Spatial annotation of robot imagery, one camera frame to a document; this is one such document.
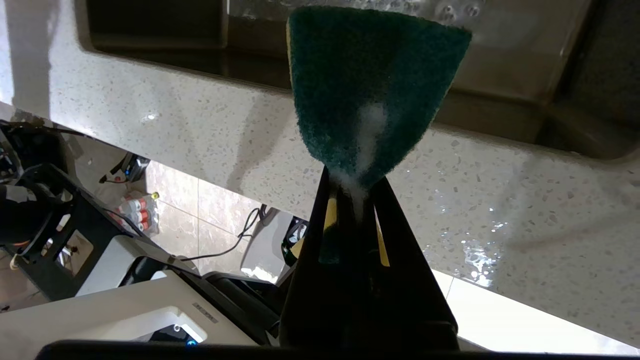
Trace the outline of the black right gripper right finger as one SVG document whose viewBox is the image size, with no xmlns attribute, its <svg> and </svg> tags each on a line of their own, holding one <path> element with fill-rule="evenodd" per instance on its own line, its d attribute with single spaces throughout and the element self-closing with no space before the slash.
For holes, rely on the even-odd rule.
<svg viewBox="0 0 640 360">
<path fill-rule="evenodd" d="M 457 351 L 458 324 L 386 178 L 370 191 L 374 221 L 371 308 L 394 346 Z"/>
</svg>

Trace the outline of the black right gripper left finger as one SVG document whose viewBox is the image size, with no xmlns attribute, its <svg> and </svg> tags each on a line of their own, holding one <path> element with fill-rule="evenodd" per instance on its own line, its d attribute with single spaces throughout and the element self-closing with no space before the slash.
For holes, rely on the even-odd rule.
<svg viewBox="0 0 640 360">
<path fill-rule="evenodd" d="M 371 221 L 324 168 L 279 321 L 284 347 L 371 347 Z"/>
</svg>

